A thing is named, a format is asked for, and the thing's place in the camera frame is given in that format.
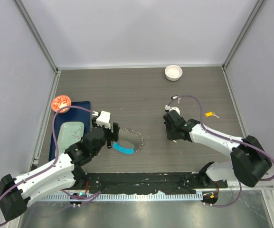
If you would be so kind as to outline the large keyring with small rings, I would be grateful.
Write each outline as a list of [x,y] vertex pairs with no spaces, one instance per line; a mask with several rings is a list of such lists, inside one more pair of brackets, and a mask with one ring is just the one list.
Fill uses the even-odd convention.
[[118,141],[113,143],[113,149],[127,155],[139,152],[144,146],[143,135],[129,128],[121,128]]

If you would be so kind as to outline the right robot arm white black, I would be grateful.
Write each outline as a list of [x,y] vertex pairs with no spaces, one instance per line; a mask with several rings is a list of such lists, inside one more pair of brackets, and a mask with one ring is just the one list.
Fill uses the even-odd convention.
[[201,170],[199,182],[209,188],[216,181],[237,179],[254,187],[272,167],[259,141],[253,136],[239,138],[202,125],[194,119],[185,120],[176,110],[163,116],[167,139],[184,140],[205,145],[230,159],[229,162],[210,162]]

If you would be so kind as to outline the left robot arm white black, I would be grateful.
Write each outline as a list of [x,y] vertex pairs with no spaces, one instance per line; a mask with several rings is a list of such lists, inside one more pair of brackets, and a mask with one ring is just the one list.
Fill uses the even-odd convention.
[[106,145],[118,141],[119,125],[95,126],[80,141],[69,146],[55,159],[28,173],[12,177],[10,174],[0,180],[0,210],[6,222],[22,215],[39,199],[58,190],[85,186],[87,175],[82,166],[89,163]]

